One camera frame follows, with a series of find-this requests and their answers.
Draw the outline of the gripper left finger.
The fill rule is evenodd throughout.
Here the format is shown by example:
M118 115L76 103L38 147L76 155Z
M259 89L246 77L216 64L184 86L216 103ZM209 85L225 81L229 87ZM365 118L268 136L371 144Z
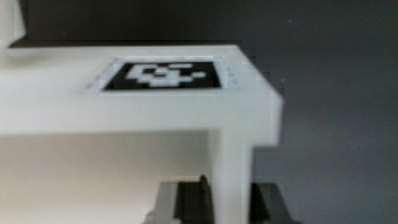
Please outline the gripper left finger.
M161 182L154 208L143 224L213 224L213 200L207 178Z

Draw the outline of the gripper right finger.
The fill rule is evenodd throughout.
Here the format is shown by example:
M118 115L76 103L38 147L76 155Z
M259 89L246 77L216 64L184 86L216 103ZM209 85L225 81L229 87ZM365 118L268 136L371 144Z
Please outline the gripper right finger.
M275 183L252 184L250 224L296 224Z

